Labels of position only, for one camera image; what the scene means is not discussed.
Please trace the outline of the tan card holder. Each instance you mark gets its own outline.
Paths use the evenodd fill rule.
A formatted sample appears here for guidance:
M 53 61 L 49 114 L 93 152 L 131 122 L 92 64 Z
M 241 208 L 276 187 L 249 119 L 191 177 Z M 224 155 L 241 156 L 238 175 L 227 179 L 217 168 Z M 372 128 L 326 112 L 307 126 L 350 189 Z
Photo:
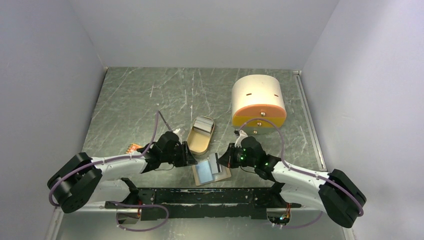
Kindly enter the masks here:
M 197 165 L 193 165 L 192 167 L 194 182 L 196 186 L 202 186 L 218 181 L 222 181 L 225 179 L 229 179 L 232 174 L 231 171 L 221 165 L 222 172 L 218 174 L 212 174 L 210 164 L 207 160 L 199 162 Z

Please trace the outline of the grey striped credit card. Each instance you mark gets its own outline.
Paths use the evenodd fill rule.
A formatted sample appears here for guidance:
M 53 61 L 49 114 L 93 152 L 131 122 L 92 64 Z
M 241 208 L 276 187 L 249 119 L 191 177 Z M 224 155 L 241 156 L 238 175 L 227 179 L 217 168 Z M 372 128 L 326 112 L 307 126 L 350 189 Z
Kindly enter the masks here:
M 218 154 L 217 153 L 211 153 L 208 156 L 208 163 L 210 166 L 211 173 L 219 174 L 222 172 L 222 166 L 218 163 Z

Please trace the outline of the tan oval tray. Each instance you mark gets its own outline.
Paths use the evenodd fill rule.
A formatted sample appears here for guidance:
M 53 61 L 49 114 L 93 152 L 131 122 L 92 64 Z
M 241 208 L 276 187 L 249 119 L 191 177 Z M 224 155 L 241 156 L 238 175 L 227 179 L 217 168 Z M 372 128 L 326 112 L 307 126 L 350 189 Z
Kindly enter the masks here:
M 215 129 L 215 123 L 211 135 L 205 135 L 194 131 L 193 124 L 187 137 L 188 147 L 192 154 L 203 155 L 208 150 Z

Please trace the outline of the grey credit card stack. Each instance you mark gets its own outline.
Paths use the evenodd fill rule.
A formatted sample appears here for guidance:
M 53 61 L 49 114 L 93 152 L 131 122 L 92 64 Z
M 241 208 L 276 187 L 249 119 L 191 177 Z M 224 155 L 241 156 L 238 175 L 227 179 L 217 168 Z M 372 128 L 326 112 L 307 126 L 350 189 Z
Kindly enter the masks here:
M 192 128 L 197 133 L 211 135 L 214 125 L 215 122 L 213 119 L 205 116 L 199 116 L 194 120 Z

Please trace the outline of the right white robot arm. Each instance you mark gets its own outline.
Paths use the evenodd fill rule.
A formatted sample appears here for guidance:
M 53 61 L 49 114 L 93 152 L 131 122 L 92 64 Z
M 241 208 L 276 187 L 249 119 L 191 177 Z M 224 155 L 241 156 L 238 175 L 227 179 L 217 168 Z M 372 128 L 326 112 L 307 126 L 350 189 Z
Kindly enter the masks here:
M 230 143 L 217 163 L 229 168 L 251 167 L 264 180 L 281 184 L 270 193 L 275 207 L 300 204 L 322 211 L 339 226 L 351 228 L 363 216 L 365 195 L 341 170 L 309 170 L 266 153 L 252 136 Z

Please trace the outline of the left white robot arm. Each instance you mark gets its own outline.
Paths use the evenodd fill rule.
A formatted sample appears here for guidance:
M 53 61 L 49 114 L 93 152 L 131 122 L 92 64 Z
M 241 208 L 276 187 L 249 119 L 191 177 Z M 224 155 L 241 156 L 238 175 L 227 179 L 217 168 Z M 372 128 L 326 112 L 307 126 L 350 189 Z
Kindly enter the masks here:
M 86 204 L 97 202 L 132 208 L 144 202 L 128 177 L 157 170 L 163 163 L 180 168 L 198 162 L 188 143 L 181 141 L 173 131 L 167 131 L 157 141 L 127 154 L 90 157 L 80 152 L 48 180 L 48 200 L 64 213 L 73 213 Z

